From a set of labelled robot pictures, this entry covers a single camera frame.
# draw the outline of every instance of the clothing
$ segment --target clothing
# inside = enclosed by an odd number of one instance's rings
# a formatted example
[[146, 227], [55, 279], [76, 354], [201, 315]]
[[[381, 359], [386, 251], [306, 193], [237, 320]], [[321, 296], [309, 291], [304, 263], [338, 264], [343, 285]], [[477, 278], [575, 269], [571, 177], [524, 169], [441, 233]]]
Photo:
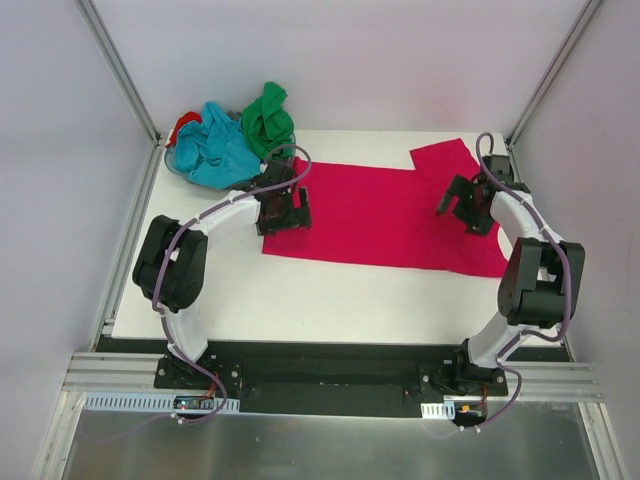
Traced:
[[[282, 108], [287, 92], [274, 82], [264, 84], [261, 97], [242, 112], [242, 128], [251, 150], [264, 160], [275, 147], [291, 143], [293, 120]], [[280, 152], [278, 156], [290, 156]]]
[[176, 122], [176, 126], [173, 127], [173, 132], [171, 133], [171, 137], [169, 137], [169, 143], [167, 143], [166, 145], [167, 148], [171, 148], [176, 144], [176, 141], [178, 139], [178, 132], [189, 122], [202, 123], [202, 117], [197, 112], [187, 112], [183, 116], [181, 116]]
[[240, 123], [213, 102], [178, 132], [173, 168], [188, 179], [216, 189], [249, 180], [260, 173], [260, 159], [249, 150]]
[[[479, 166], [462, 140], [411, 151], [415, 170], [314, 162], [301, 182], [309, 191], [311, 229], [265, 237], [262, 252], [284, 257], [501, 277], [506, 260], [497, 224], [487, 237], [465, 233], [436, 208], [456, 174]], [[296, 159], [298, 172], [306, 162]]]

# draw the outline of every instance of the red cloth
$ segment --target red cloth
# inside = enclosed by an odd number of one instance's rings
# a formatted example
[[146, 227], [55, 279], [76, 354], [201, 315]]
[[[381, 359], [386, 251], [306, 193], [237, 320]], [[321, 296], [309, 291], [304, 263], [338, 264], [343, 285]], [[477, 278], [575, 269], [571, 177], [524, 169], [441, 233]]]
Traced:
[[[451, 212], [435, 215], [454, 175], [478, 172], [462, 140], [412, 150], [411, 158], [415, 170], [314, 162], [301, 181], [309, 189], [313, 226], [265, 237], [262, 252], [501, 277], [506, 260], [497, 224], [480, 237], [465, 233]], [[295, 167], [301, 172], [306, 162], [297, 159]]]
[[178, 132], [189, 122], [202, 123], [202, 117], [198, 112], [187, 112], [183, 116], [181, 116], [176, 122], [176, 126], [173, 127], [173, 133], [169, 138], [169, 143], [167, 143], [166, 148], [173, 147], [176, 144], [176, 142], [178, 141]]

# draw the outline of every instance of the white wall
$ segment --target white wall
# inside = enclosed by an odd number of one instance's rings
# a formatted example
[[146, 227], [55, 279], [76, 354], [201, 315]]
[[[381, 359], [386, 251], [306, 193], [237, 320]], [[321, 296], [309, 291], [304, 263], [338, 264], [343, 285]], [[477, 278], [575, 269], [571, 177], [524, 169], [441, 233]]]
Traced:
[[586, 248], [571, 340], [640, 472], [640, 2], [609, 0], [517, 144], [536, 205]]
[[30, 478], [150, 153], [74, 2], [0, 14], [0, 478]]
[[266, 80], [301, 129], [509, 132], [585, 0], [96, 0], [156, 124]]

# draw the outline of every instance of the cable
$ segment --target cable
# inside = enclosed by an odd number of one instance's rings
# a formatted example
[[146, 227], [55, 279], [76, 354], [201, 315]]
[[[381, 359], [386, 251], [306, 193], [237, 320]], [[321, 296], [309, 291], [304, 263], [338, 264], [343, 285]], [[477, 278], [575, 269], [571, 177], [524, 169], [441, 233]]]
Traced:
[[[267, 155], [267, 157], [265, 158], [264, 162], [268, 163], [269, 160], [271, 160], [271, 158], [273, 157], [273, 155], [280, 151], [283, 150], [285, 148], [292, 148], [295, 150], [299, 150], [300, 152], [302, 152], [302, 154], [306, 157], [307, 159], [307, 168], [304, 170], [304, 172], [302, 172], [300, 175], [292, 178], [291, 180], [287, 180], [286, 182], [282, 182], [282, 183], [278, 183], [276, 185], [270, 185], [268, 187], [263, 187], [263, 188], [258, 188], [256, 190], [252, 190], [250, 192], [245, 192], [242, 193], [240, 195], [238, 195], [237, 197], [235, 197], [233, 199], [234, 202], [238, 201], [238, 200], [242, 200], [243, 198], [247, 198], [247, 197], [252, 197], [261, 193], [266, 193], [266, 192], [270, 192], [273, 190], [279, 190], [282, 188], [287, 188], [290, 186], [295, 185], [296, 183], [298, 183], [300, 180], [302, 180], [304, 177], [306, 177], [309, 172], [311, 171], [311, 166], [312, 166], [312, 160], [311, 160], [311, 156], [309, 155], [309, 153], [302, 147], [294, 144], [294, 143], [287, 143], [284, 145], [280, 145], [279, 147], [274, 148], [273, 150], [271, 150], [269, 152], [269, 154]], [[164, 254], [164, 258], [162, 260], [162, 264], [160, 266], [160, 271], [158, 273], [158, 278], [156, 280], [156, 285], [153, 289], [153, 298], [151, 301], [151, 307], [153, 308], [153, 310], [155, 310], [156, 312], [158, 312], [160, 314], [160, 318], [162, 321], [162, 329], [164, 331], [165, 336], [167, 337], [167, 341], [169, 342], [170, 345], [173, 346], [174, 352], [177, 354], [178, 357], [180, 357], [185, 363], [187, 363], [188, 365], [190, 365], [192, 368], [195, 368], [196, 370], [198, 370], [200, 373], [206, 375], [207, 377], [209, 377], [213, 383], [216, 384], [216, 386], [220, 389], [220, 392], [222, 393], [222, 397], [223, 397], [223, 401], [222, 403], [220, 403], [220, 405], [218, 405], [214, 410], [212, 410], [211, 412], [209, 412], [208, 414], [198, 418], [198, 419], [186, 419], [181, 417], [179, 422], [182, 423], [187, 423], [187, 424], [197, 424], [197, 423], [202, 423], [205, 422], [206, 420], [208, 420], [209, 418], [211, 418], [212, 416], [214, 416], [216, 413], [218, 413], [220, 410], [222, 410], [222, 408], [224, 408], [225, 404], [227, 403], [227, 391], [224, 388], [224, 385], [222, 384], [222, 382], [211, 372], [209, 372], [207, 369], [201, 367], [200, 365], [198, 365], [197, 363], [193, 362], [191, 359], [189, 359], [189, 357], [187, 357], [187, 355], [180, 349], [180, 347], [176, 344], [175, 339], [173, 338], [173, 335], [171, 335], [171, 332], [169, 330], [169, 320], [167, 319], [166, 316], [166, 312], [164, 310], [164, 308], [162, 306], [160, 306], [159, 301], [160, 301], [160, 288], [162, 286], [162, 282], [164, 280], [164, 276], [167, 272], [167, 268], [169, 266], [169, 261], [171, 260], [171, 255], [173, 254], [173, 252], [176, 250], [176, 247], [178, 245], [178, 242], [180, 241], [180, 238], [182, 237], [182, 235], [184, 235], [184, 233], [191, 227], [193, 227], [194, 225], [196, 225], [200, 220], [207, 218], [210, 215], [213, 215], [214, 213], [222, 210], [225, 207], [228, 207], [229, 205], [231, 205], [232, 201], [230, 199], [224, 200], [221, 203], [218, 203], [216, 205], [213, 205], [209, 208], [207, 208], [206, 210], [204, 210], [200, 215], [197, 216], [197, 218], [192, 218], [190, 220], [188, 220], [187, 222], [184, 223], [184, 225], [182, 225], [180, 227], [180, 229], [176, 232], [176, 234], [173, 236], [173, 238], [171, 239], [171, 242], [169, 243], [169, 246], [167, 247], [165, 254]]]
[[490, 145], [489, 145], [490, 154], [493, 153], [493, 146], [495, 143], [493, 135], [489, 132], [481, 133], [476, 139], [476, 157], [478, 157], [480, 168], [482, 169], [484, 174], [487, 176], [489, 181], [493, 183], [493, 185], [496, 188], [498, 188], [499, 190], [502, 190], [510, 197], [516, 199], [518, 203], [520, 203], [529, 212], [529, 214], [531, 214], [531, 217], [533, 218], [533, 221], [536, 223], [536, 226], [540, 230], [540, 233], [542, 234], [544, 239], [547, 242], [549, 242], [549, 245], [551, 245], [551, 247], [555, 250], [556, 254], [558, 255], [558, 258], [560, 259], [560, 263], [562, 264], [562, 272], [563, 272], [562, 285], [564, 287], [565, 296], [564, 296], [564, 315], [562, 318], [562, 322], [560, 324], [560, 330], [558, 331], [558, 334], [555, 337], [550, 337], [548, 335], [545, 335], [535, 330], [525, 329], [521, 331], [517, 337], [512, 338], [511, 341], [509, 341], [496, 354], [496, 364], [498, 365], [498, 367], [500, 367], [505, 372], [509, 372], [515, 375], [517, 379], [517, 383], [516, 383], [516, 388], [513, 392], [513, 395], [511, 396], [507, 404], [504, 407], [502, 407], [495, 415], [492, 415], [490, 418], [485, 420], [483, 422], [483, 425], [489, 422], [492, 422], [498, 417], [500, 417], [501, 415], [503, 415], [515, 403], [516, 398], [518, 398], [518, 395], [520, 395], [520, 391], [522, 390], [522, 375], [517, 370], [504, 365], [502, 363], [502, 357], [507, 353], [509, 353], [509, 351], [518, 344], [518, 342], [520, 341], [523, 335], [533, 335], [535, 337], [546, 340], [547, 342], [557, 342], [559, 340], [564, 339], [564, 337], [567, 334], [567, 330], [569, 329], [569, 322], [571, 321], [571, 307], [572, 307], [571, 266], [569, 265], [569, 259], [567, 258], [567, 255], [564, 253], [560, 245], [555, 241], [553, 236], [549, 233], [549, 229], [547, 225], [544, 223], [544, 220], [542, 219], [542, 217], [540, 217], [536, 209], [533, 208], [533, 205], [531, 205], [528, 201], [524, 200], [520, 195], [514, 192], [511, 188], [509, 188], [508, 186], [500, 182], [500, 180], [498, 180], [491, 173], [486, 163], [484, 162], [484, 159], [482, 158], [482, 154], [480, 152], [480, 143], [482, 142], [482, 139], [485, 137], [489, 138], [490, 140]]

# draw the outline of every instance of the white table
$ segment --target white table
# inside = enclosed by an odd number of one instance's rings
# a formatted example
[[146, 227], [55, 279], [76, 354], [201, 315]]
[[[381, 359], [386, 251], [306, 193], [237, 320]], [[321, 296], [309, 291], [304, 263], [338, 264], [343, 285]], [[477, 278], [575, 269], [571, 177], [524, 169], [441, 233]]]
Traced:
[[[298, 144], [324, 163], [413, 169], [409, 151], [476, 133], [298, 131]], [[496, 135], [496, 152], [504, 142]], [[151, 220], [192, 218], [224, 196], [160, 165], [134, 259]], [[311, 200], [313, 216], [313, 198]], [[510, 251], [500, 235], [503, 251]], [[496, 311], [498, 279], [419, 269], [345, 265], [263, 255], [247, 227], [209, 254], [200, 314], [209, 339], [458, 344]], [[129, 271], [112, 336], [164, 338], [151, 303]], [[530, 339], [530, 344], [540, 344]]]

